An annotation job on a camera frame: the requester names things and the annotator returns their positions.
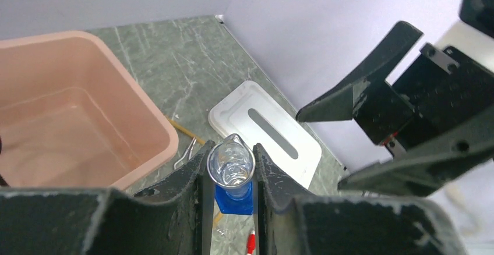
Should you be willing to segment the metal crucible tongs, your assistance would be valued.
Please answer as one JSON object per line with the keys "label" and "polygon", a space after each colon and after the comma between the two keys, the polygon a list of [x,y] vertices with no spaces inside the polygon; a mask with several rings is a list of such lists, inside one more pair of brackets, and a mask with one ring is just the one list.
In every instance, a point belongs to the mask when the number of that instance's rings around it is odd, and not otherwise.
{"label": "metal crucible tongs", "polygon": [[178,169],[181,167],[183,164],[187,163],[193,155],[193,148],[197,142],[197,139],[194,137],[187,148],[183,151],[182,156],[173,164],[173,170]]}

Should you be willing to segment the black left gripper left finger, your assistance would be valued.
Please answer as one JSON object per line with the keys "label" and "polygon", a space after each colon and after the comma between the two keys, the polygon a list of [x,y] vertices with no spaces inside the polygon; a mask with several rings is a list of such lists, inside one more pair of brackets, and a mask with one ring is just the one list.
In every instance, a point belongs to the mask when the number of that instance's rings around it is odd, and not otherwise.
{"label": "black left gripper left finger", "polygon": [[1,189],[2,254],[209,254],[209,140],[163,180],[129,195],[105,188]]}

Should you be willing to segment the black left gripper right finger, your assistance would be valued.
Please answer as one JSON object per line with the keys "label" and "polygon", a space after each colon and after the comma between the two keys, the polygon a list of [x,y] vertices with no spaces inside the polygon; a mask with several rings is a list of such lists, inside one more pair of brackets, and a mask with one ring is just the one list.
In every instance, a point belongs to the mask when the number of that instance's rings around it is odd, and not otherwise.
{"label": "black left gripper right finger", "polygon": [[415,197],[318,196],[253,148],[258,254],[466,254],[450,218]]}

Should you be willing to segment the measuring cylinder blue base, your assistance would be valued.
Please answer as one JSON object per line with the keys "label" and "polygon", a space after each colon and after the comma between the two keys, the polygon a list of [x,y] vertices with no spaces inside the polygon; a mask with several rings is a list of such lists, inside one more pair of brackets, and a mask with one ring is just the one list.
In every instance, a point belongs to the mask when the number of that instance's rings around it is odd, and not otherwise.
{"label": "measuring cylinder blue base", "polygon": [[252,178],[256,162],[252,150],[233,133],[215,145],[207,157],[207,171],[215,183],[215,200],[223,214],[252,215]]}

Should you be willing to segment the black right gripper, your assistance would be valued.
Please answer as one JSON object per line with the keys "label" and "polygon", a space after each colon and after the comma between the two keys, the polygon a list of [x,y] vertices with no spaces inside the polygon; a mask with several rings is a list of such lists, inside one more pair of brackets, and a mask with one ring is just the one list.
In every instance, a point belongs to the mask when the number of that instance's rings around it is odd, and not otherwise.
{"label": "black right gripper", "polygon": [[427,197],[493,158],[493,0],[463,0],[458,16],[389,84],[385,78],[423,36],[397,22],[355,69],[297,112],[298,122],[354,117],[392,155],[413,148],[352,173],[338,189]]}

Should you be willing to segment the pink plastic bin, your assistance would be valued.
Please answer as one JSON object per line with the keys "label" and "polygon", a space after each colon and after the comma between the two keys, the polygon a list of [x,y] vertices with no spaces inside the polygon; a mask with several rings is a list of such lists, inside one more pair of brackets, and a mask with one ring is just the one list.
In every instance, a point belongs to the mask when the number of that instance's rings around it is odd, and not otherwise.
{"label": "pink plastic bin", "polygon": [[1,185],[126,189],[171,161],[178,135],[98,37],[1,41]]}

